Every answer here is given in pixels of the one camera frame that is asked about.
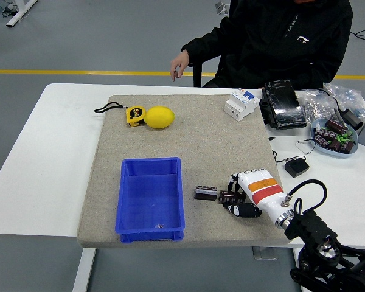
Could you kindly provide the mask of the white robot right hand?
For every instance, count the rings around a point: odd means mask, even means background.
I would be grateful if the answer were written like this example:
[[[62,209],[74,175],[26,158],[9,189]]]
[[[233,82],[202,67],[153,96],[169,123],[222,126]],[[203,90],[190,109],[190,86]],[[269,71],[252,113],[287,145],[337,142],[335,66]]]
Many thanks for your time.
[[[231,175],[228,190],[242,189],[250,201],[266,212],[278,228],[285,228],[285,222],[294,215],[293,208],[282,206],[286,195],[281,186],[265,169],[247,170]]]

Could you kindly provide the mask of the person's hand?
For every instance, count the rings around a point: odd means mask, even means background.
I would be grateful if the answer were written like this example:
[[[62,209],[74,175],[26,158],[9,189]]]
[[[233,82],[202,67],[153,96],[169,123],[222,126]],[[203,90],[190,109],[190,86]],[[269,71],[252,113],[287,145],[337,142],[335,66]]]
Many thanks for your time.
[[[188,51],[183,50],[170,63],[170,76],[173,82],[183,76],[183,73],[188,65],[189,54]]]

